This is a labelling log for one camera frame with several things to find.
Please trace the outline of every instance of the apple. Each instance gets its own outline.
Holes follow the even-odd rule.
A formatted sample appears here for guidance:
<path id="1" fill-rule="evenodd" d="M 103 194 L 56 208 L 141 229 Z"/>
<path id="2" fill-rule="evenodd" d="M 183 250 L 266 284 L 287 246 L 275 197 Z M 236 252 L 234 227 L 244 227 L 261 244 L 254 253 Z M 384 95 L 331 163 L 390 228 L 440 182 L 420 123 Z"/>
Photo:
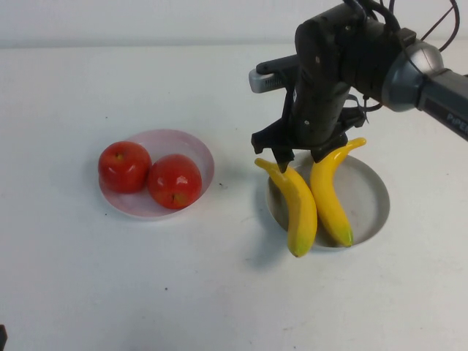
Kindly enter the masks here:
<path id="1" fill-rule="evenodd" d="M 164 156 L 155 162 L 149 171 L 148 190 L 153 199 L 166 208 L 187 207 L 200 196 L 200 170 L 187 156 Z"/>
<path id="2" fill-rule="evenodd" d="M 141 191 L 151 167 L 151 157 L 140 144 L 119 141 L 108 146 L 98 163 L 99 179 L 110 190 L 120 194 Z"/>

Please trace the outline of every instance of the white tabletop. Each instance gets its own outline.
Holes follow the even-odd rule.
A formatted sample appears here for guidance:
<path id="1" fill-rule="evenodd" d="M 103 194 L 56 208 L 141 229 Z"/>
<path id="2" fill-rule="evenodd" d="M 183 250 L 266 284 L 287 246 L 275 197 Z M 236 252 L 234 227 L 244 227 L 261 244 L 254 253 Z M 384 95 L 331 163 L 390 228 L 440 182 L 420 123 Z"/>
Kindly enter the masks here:
<path id="1" fill-rule="evenodd" d="M 376 238 L 287 251 L 250 144 L 284 92 L 253 94 L 247 75 L 293 49 L 0 51 L 6 351 L 468 348 L 468 144 L 427 115 L 383 109 L 350 133 L 390 192 Z M 445 63 L 467 73 L 467 54 Z M 138 222 L 102 199 L 97 158 L 166 127 L 208 145 L 214 183 L 183 216 Z"/>

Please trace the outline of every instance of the black cable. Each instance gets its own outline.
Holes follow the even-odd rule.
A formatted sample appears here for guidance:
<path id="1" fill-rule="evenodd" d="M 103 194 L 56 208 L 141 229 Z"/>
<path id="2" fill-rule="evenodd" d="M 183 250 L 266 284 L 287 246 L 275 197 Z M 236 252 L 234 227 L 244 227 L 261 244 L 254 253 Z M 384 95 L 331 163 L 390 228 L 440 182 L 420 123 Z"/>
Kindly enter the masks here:
<path id="1" fill-rule="evenodd" d="M 374 11 L 368 11 L 367 9 L 366 11 L 368 12 L 368 15 L 372 17 L 373 20 L 377 20 L 377 21 L 379 20 L 377 16 L 375 15 Z"/>
<path id="2" fill-rule="evenodd" d="M 387 7 L 382 5 L 382 2 L 378 3 L 373 0 L 359 0 L 359 2 L 368 10 L 375 11 L 381 14 L 385 19 L 385 24 L 390 28 L 392 32 L 396 33 L 401 29 L 400 23 L 398 22 L 396 17 L 393 15 L 392 12 L 390 12 L 390 10 Z"/>
<path id="3" fill-rule="evenodd" d="M 366 112 L 375 112 L 377 110 L 380 110 L 382 107 L 383 107 L 382 104 L 376 104 L 376 105 L 371 106 L 371 107 L 366 107 Z"/>
<path id="4" fill-rule="evenodd" d="M 434 24 L 431 29 L 429 29 L 427 31 L 427 33 L 425 33 L 422 37 L 421 37 L 421 41 L 423 42 L 434 30 L 435 28 L 437 28 L 439 26 L 439 24 L 442 23 L 442 21 L 452 12 L 453 10 L 453 7 L 451 7 L 437 22 L 436 24 Z"/>
<path id="5" fill-rule="evenodd" d="M 385 3 L 383 2 L 383 0 L 380 0 L 380 6 L 383 6 L 385 7 Z"/>
<path id="6" fill-rule="evenodd" d="M 394 9 L 395 9 L 395 0 L 390 0 L 390 4 L 388 5 L 388 11 L 393 13 Z"/>
<path id="7" fill-rule="evenodd" d="M 452 3 L 453 11 L 455 13 L 455 27 L 453 28 L 453 32 L 450 38 L 448 38 L 447 42 L 439 49 L 440 52 L 448 48 L 448 46 L 456 38 L 458 30 L 460 29 L 460 9 L 458 8 L 456 0 L 450 0 L 450 2 Z"/>

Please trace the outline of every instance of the banana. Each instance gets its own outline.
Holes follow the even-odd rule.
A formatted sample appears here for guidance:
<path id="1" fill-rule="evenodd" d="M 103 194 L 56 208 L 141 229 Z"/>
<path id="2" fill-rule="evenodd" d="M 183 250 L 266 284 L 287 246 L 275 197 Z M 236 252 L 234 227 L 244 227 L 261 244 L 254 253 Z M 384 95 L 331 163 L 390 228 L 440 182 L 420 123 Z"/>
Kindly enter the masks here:
<path id="1" fill-rule="evenodd" d="M 310 175 L 310 187 L 317 202 L 320 221 L 333 239 L 346 247 L 353 245 L 354 238 L 350 222 L 333 188 L 333 177 L 336 168 L 348 153 L 365 144 L 366 139 L 363 137 L 351 140 L 346 146 L 336 149 L 319 163 L 313 164 Z"/>
<path id="2" fill-rule="evenodd" d="M 317 207 L 304 179 L 294 168 L 281 173 L 276 163 L 256 159 L 255 164 L 266 170 L 286 199 L 289 212 L 287 247 L 296 257 L 302 257 L 312 248 L 317 233 Z"/>

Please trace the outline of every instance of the bowl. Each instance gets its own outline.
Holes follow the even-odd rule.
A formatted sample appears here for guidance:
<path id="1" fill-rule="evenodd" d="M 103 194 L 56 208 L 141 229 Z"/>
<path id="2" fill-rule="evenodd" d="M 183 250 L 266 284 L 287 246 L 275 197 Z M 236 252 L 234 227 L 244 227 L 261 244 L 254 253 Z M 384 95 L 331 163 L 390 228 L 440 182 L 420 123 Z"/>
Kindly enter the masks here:
<path id="1" fill-rule="evenodd" d="M 312 163 L 310 153 L 304 152 L 296 155 L 290 166 L 309 184 Z M 379 175 L 359 159 L 347 156 L 336 170 L 333 185 L 350 221 L 354 246 L 380 233 L 390 213 L 390 196 Z M 289 218 L 286 200 L 271 178 L 267 183 L 266 202 L 270 214 L 287 231 Z M 346 249 L 329 236 L 320 221 L 313 247 L 327 251 Z"/>
<path id="2" fill-rule="evenodd" d="M 208 147 L 193 135 L 173 129 L 154 129 L 133 135 L 127 140 L 141 144 L 150 154 L 153 163 L 168 154 L 183 154 L 195 162 L 202 176 L 202 190 L 198 200 L 213 181 L 213 156 Z M 101 182 L 99 182 L 99 188 L 109 204 L 121 213 L 136 219 L 166 219 L 185 211 L 198 201 L 181 210 L 172 210 L 156 203 L 146 188 L 135 194 L 112 192 Z"/>

